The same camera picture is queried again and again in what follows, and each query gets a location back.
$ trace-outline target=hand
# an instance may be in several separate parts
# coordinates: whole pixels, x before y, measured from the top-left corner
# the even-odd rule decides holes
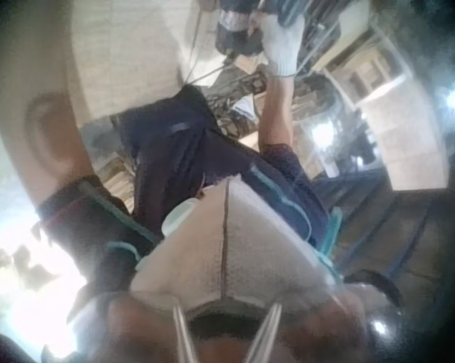
[[[269,71],[280,77],[296,74],[304,17],[300,15],[288,28],[279,25],[277,15],[263,14],[258,21],[263,31],[264,54],[269,61]]]

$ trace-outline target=person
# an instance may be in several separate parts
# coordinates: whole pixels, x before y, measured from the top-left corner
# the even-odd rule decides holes
[[[0,130],[42,227],[88,281],[71,314],[83,360],[367,357],[369,317],[390,302],[343,284],[317,252],[329,213],[291,148],[303,17],[289,28],[260,19],[270,73],[260,153],[224,136],[193,86],[116,115],[138,165],[129,216],[76,127],[63,6],[20,2],[1,22]]]

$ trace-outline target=white face mask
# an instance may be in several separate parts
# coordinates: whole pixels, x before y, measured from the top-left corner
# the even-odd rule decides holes
[[[226,299],[266,308],[280,294],[334,284],[315,249],[234,177],[207,191],[145,259],[130,290],[170,293],[190,312]]]

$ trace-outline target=work glove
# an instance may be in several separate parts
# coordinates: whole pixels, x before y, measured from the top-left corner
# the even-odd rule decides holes
[[[304,31],[304,17],[287,28],[279,25],[277,15],[262,14],[257,19],[263,31],[264,54],[269,61],[268,70],[274,76],[288,77],[296,74],[298,53]]]

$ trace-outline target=white glove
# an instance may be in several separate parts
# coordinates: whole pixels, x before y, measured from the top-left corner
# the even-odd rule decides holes
[[[304,17],[300,15],[295,23],[283,28],[277,15],[264,14],[260,19],[263,31],[264,54],[269,61],[268,70],[274,76],[293,76],[298,65],[298,53],[304,31]]]

